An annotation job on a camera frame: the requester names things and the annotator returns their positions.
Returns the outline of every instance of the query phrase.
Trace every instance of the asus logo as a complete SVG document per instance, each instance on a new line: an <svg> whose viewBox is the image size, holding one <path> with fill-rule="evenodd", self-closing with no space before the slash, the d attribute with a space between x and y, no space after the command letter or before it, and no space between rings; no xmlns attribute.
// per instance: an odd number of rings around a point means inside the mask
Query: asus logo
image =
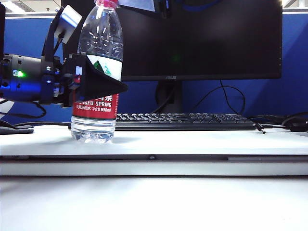
<svg viewBox="0 0 308 231"><path fill-rule="evenodd" d="M176 76L167 76L166 79L177 79Z"/></svg>

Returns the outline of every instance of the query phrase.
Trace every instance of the black keyboard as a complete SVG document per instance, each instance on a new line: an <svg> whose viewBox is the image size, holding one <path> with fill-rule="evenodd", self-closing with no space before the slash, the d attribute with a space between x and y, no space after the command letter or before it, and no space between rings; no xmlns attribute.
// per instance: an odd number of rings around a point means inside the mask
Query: black keyboard
<svg viewBox="0 0 308 231"><path fill-rule="evenodd" d="M116 130L255 130L255 124L237 114L138 113L118 114Z"/></svg>

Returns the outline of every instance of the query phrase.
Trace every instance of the pink bottle cap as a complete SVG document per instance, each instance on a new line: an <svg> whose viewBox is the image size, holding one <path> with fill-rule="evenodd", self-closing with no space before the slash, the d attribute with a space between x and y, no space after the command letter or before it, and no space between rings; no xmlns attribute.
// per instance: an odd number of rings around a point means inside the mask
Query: pink bottle cap
<svg viewBox="0 0 308 231"><path fill-rule="evenodd" d="M104 7L116 8L118 0L96 0L96 4L103 5Z"/></svg>

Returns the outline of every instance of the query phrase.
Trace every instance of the white desk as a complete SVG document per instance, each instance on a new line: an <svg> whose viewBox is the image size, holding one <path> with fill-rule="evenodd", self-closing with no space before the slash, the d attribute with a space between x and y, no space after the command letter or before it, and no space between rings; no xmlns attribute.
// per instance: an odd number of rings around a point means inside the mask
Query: white desk
<svg viewBox="0 0 308 231"><path fill-rule="evenodd" d="M216 162L5 160L2 175L49 177L0 177L4 231L308 230L308 178L63 177L308 175L307 161L258 161L261 154L307 155L305 132L116 132L113 143L96 146L72 140L65 128L43 126L0 141L2 155L231 156Z"/></svg>
<svg viewBox="0 0 308 231"><path fill-rule="evenodd" d="M0 177L1 231L307 231L307 178Z"/></svg>
<svg viewBox="0 0 308 231"><path fill-rule="evenodd" d="M226 161L2 161L2 175L308 175L308 133L282 129L117 131L112 143L93 145L73 140L65 127L41 126L34 134L1 135L0 144L1 155L227 156Z"/></svg>

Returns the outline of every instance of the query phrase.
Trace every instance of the blue partition wall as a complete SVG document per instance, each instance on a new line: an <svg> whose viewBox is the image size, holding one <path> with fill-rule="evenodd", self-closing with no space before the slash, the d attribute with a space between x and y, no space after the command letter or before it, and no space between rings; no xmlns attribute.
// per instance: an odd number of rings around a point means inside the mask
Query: blue partition wall
<svg viewBox="0 0 308 231"><path fill-rule="evenodd" d="M40 57L51 19L8 19L5 28L6 53ZM224 80L223 83L240 89L246 96L245 116L262 114L293 114L307 110L308 86L308 14L284 14L282 35L282 78L272 80ZM219 86L217 80L184 81L183 108L191 108L210 90ZM120 94L119 112L151 112L156 108L156 82L128 82L128 92ZM231 105L240 110L242 97L235 90L227 90ZM70 121L71 108L44 106L47 115L39 120ZM205 99L195 112L231 113L222 90ZM39 115L31 104L15 103L12 113ZM31 121L13 116L2 118L10 123Z"/></svg>

